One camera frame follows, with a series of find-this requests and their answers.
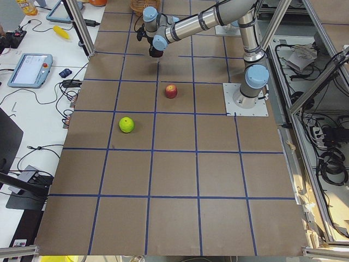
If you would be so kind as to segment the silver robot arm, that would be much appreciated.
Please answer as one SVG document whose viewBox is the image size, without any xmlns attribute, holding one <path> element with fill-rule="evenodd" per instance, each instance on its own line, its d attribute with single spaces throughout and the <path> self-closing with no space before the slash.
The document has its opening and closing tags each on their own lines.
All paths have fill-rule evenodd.
<svg viewBox="0 0 349 262">
<path fill-rule="evenodd" d="M 252 109 L 269 80 L 266 52 L 257 35 L 256 7 L 257 1 L 221 1 L 183 19 L 146 7 L 142 12 L 143 24 L 136 31 L 137 40 L 147 39 L 149 55 L 159 58 L 169 44 L 212 28 L 218 36 L 241 37 L 244 80 L 235 91 L 233 101 L 240 108 Z"/>
</svg>

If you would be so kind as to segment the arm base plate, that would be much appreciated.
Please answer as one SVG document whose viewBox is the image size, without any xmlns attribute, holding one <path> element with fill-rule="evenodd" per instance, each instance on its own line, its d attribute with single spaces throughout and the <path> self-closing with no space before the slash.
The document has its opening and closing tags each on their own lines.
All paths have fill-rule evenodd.
<svg viewBox="0 0 349 262">
<path fill-rule="evenodd" d="M 268 96 L 260 90 L 258 97 L 247 98 L 240 92 L 240 83 L 223 83 L 223 94 L 227 116 L 268 117 Z"/>
</svg>

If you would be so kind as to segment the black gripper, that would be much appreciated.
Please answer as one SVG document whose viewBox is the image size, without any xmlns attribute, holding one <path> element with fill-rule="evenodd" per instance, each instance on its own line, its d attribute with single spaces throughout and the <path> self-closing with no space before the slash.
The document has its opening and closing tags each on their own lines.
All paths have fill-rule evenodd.
<svg viewBox="0 0 349 262">
<path fill-rule="evenodd" d="M 163 51 L 159 51 L 154 46 L 150 46 L 150 48 L 149 48 L 149 55 L 151 57 L 162 57 L 163 56 Z"/>
</svg>

